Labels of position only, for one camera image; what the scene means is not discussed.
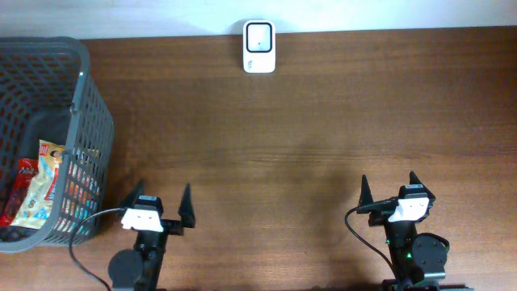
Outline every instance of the plastic basket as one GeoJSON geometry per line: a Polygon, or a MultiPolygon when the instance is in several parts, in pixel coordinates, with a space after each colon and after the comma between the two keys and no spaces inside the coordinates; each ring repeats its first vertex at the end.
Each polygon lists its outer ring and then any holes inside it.
{"type": "MultiPolygon", "coordinates": [[[[102,206],[113,118],[90,76],[86,47],[70,38],[0,39],[0,190],[19,158],[37,159],[39,140],[65,145],[52,211],[39,230],[0,230],[0,252],[66,245],[72,229],[102,206]]],[[[85,224],[74,244],[91,238],[85,224]]]]}

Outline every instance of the black cable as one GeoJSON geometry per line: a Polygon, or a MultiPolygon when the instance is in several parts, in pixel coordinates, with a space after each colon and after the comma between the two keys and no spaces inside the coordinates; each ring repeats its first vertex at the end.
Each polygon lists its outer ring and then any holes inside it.
{"type": "Polygon", "coordinates": [[[348,217],[350,216],[350,214],[352,214],[353,212],[355,212],[357,209],[359,208],[358,207],[354,207],[353,209],[350,209],[348,210],[347,214],[345,214],[345,224],[347,225],[347,228],[348,230],[358,239],[360,240],[362,243],[364,243],[367,247],[371,248],[373,251],[375,251],[377,254],[379,254],[382,259],[384,259],[386,261],[386,263],[388,263],[389,265],[389,268],[391,269],[391,272],[393,272],[393,275],[395,276],[395,280],[397,281],[397,285],[398,285],[398,288],[400,290],[402,290],[402,284],[400,282],[400,280],[398,279],[398,276],[397,276],[397,273],[395,272],[395,268],[393,267],[393,264],[391,264],[391,262],[389,261],[388,257],[386,257],[385,254],[382,253],[382,251],[379,251],[376,247],[372,246],[369,242],[367,242],[364,238],[361,238],[360,235],[358,235],[355,230],[352,229],[352,227],[350,226],[350,224],[348,224],[348,217]]]}
{"type": "Polygon", "coordinates": [[[89,221],[91,218],[95,218],[95,217],[99,217],[103,214],[107,214],[107,213],[114,213],[114,212],[118,212],[118,211],[121,211],[121,210],[125,210],[123,208],[117,208],[117,209],[107,209],[107,210],[103,210],[101,212],[98,212],[98,213],[95,213],[95,214],[92,214],[90,215],[89,217],[85,218],[83,221],[79,222],[79,224],[77,226],[75,226],[74,230],[72,230],[72,234],[70,235],[70,241],[69,241],[69,244],[68,244],[68,251],[70,253],[70,257],[72,258],[73,262],[75,264],[77,264],[77,266],[83,270],[86,274],[94,277],[97,281],[99,281],[102,285],[104,285],[104,287],[106,287],[106,290],[107,291],[111,291],[111,288],[110,288],[110,285],[108,283],[106,283],[105,280],[103,280],[101,277],[95,275],[94,273],[90,272],[90,270],[88,270],[85,266],[83,266],[79,260],[75,257],[74,255],[74,251],[72,250],[72,244],[74,243],[74,236],[75,234],[77,234],[77,232],[79,231],[79,229],[81,228],[81,226],[89,221]]]}

